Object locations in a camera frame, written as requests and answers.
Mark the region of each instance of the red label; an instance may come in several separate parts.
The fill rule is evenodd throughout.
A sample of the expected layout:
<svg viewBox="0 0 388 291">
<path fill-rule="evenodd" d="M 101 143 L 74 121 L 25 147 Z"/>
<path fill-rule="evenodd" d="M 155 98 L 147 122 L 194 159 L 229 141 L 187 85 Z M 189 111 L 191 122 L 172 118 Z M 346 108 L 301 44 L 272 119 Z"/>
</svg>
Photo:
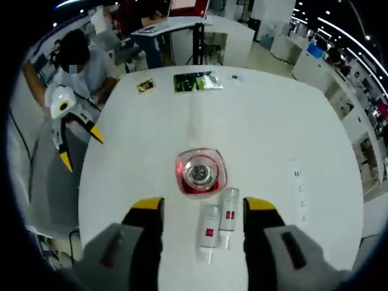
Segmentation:
<svg viewBox="0 0 388 291">
<path fill-rule="evenodd" d="M 206 236 L 213 236 L 214 229 L 206 229 Z"/>
</svg>

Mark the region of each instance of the black hair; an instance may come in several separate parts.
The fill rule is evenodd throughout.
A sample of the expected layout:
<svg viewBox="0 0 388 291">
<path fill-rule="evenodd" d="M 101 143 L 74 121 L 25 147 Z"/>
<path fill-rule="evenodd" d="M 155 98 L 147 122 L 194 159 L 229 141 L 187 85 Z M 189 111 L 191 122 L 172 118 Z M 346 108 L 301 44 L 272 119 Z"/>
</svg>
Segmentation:
<svg viewBox="0 0 388 291">
<path fill-rule="evenodd" d="M 89 57 L 88 40 L 82 30 L 72 30 L 62 38 L 58 62 L 63 69 L 69 65 L 84 65 Z"/>
</svg>

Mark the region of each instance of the power strip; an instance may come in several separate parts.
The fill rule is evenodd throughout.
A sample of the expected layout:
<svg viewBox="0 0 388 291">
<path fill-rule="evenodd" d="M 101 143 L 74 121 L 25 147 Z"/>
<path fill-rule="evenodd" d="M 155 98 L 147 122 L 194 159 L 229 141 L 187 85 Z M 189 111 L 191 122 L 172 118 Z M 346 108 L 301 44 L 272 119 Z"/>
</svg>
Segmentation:
<svg viewBox="0 0 388 291">
<path fill-rule="evenodd" d="M 295 195 L 296 225 L 305 232 L 310 230 L 309 195 L 306 179 L 299 160 L 291 159 L 289 169 Z"/>
</svg>

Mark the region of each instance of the black stand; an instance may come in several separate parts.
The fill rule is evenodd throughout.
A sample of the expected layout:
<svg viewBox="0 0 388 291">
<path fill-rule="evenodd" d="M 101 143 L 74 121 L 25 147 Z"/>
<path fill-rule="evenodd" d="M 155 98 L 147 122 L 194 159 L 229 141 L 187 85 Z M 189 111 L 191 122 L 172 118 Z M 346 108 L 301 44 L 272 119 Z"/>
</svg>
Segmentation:
<svg viewBox="0 0 388 291">
<path fill-rule="evenodd" d="M 193 65 L 203 65 L 204 63 L 204 35 L 204 25 L 197 23 L 193 28 Z"/>
</svg>

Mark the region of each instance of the jeans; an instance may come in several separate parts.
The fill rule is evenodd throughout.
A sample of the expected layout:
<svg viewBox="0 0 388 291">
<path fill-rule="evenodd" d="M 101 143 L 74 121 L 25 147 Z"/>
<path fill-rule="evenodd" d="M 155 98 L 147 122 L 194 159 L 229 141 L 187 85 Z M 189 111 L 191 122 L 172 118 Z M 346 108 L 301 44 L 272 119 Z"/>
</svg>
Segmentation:
<svg viewBox="0 0 388 291">
<path fill-rule="evenodd" d="M 143 35 L 131 35 L 131 39 L 145 51 L 148 69 L 163 67 L 159 51 L 155 47 L 155 38 Z"/>
</svg>

